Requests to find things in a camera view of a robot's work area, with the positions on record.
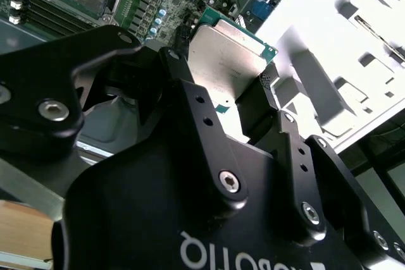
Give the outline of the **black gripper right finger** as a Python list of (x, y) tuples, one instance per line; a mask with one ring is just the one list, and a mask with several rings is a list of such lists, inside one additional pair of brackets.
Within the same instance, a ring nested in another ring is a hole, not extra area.
[(343, 246), (364, 269), (403, 269), (404, 243), (341, 158), (278, 107), (279, 78), (268, 64), (236, 101), (243, 134), (276, 162), (275, 224), (303, 247)]

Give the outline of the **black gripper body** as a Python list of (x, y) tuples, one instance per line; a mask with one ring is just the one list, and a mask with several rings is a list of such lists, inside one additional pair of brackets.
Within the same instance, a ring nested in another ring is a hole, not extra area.
[(54, 227), (56, 269), (360, 269), (340, 236), (304, 247), (282, 209), (275, 162), (230, 143), (249, 187), (247, 204), (213, 217), (190, 161), (174, 165), (162, 140), (121, 152), (86, 170)]

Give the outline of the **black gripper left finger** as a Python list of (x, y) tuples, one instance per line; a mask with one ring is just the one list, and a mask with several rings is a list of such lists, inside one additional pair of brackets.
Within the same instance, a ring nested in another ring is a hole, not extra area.
[[(87, 169), (77, 151), (85, 115), (105, 94), (138, 107), (135, 145)], [(105, 26), (1, 56), (1, 190), (42, 212), (61, 212), (72, 184), (108, 184), (116, 200), (163, 188), (145, 176), (174, 166), (192, 203), (237, 212), (247, 184), (208, 92), (175, 49), (148, 51)]]

